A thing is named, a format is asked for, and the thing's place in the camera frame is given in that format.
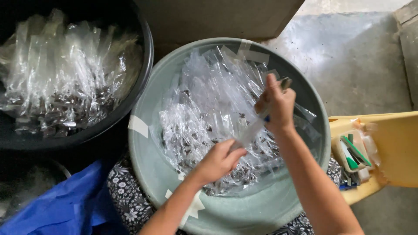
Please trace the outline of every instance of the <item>person's left hand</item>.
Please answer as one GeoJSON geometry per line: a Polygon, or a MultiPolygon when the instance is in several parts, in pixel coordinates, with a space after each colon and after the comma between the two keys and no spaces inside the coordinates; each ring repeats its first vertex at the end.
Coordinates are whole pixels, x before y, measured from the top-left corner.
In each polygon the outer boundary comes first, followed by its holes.
{"type": "Polygon", "coordinates": [[[237,167],[239,159],[247,154],[244,148],[236,149],[228,154],[234,142],[235,140],[231,139],[215,144],[187,178],[204,186],[230,173],[237,167]]]}

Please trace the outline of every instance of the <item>clear plastic bag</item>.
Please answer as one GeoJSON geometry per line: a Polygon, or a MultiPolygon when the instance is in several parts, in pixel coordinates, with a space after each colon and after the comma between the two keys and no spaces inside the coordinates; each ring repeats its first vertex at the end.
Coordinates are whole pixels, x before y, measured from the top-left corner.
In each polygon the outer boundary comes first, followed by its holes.
{"type": "MultiPolygon", "coordinates": [[[[214,144],[236,138],[249,126],[254,129],[248,154],[231,174],[205,186],[208,195],[244,196],[244,189],[252,193],[250,186],[266,179],[268,172],[274,176],[283,165],[273,135],[254,111],[267,71],[266,64],[227,56],[219,48],[202,55],[195,49],[163,99],[161,125],[151,126],[150,132],[180,174],[188,174],[214,144]]],[[[309,131],[304,121],[302,127],[309,131]]]]}
{"type": "Polygon", "coordinates": [[[65,19],[57,9],[48,19],[34,15],[0,47],[0,110],[16,118],[16,131],[77,133],[106,118],[136,82],[143,56],[136,34],[65,19]]]}

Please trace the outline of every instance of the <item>person's right hand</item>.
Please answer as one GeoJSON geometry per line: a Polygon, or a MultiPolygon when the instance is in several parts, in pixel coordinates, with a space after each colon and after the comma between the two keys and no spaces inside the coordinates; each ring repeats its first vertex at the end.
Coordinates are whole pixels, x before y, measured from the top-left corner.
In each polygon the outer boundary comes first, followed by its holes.
{"type": "Polygon", "coordinates": [[[266,123],[266,127],[277,137],[284,131],[295,128],[293,107],[296,93],[290,88],[282,91],[280,82],[276,80],[274,74],[268,74],[266,80],[265,90],[254,108],[256,113],[261,112],[266,106],[270,108],[270,122],[266,123]]]}

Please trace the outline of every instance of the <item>hand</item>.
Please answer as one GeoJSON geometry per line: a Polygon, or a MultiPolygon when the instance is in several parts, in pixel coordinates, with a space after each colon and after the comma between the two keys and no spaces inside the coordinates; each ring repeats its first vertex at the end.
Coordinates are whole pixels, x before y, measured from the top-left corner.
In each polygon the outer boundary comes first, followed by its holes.
{"type": "Polygon", "coordinates": [[[267,75],[267,84],[260,99],[255,104],[256,113],[261,112],[266,105],[270,106],[270,122],[266,127],[274,135],[281,135],[283,131],[295,128],[293,123],[293,107],[295,106],[296,93],[287,88],[282,91],[280,82],[274,74],[267,75]]]}
{"type": "Polygon", "coordinates": [[[204,186],[231,173],[237,167],[239,159],[247,154],[244,148],[228,154],[234,142],[235,140],[231,139],[215,144],[186,178],[204,186]]]}

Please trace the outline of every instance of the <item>concrete floor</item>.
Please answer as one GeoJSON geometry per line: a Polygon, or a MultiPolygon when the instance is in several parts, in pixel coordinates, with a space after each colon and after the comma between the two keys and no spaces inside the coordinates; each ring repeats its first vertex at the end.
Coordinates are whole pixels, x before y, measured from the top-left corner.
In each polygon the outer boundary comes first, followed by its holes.
{"type": "MultiPolygon", "coordinates": [[[[392,12],[409,0],[306,0],[278,38],[279,52],[318,90],[329,116],[411,111],[392,12]]],[[[416,234],[418,189],[387,186],[354,204],[366,235],[416,234]]]]}

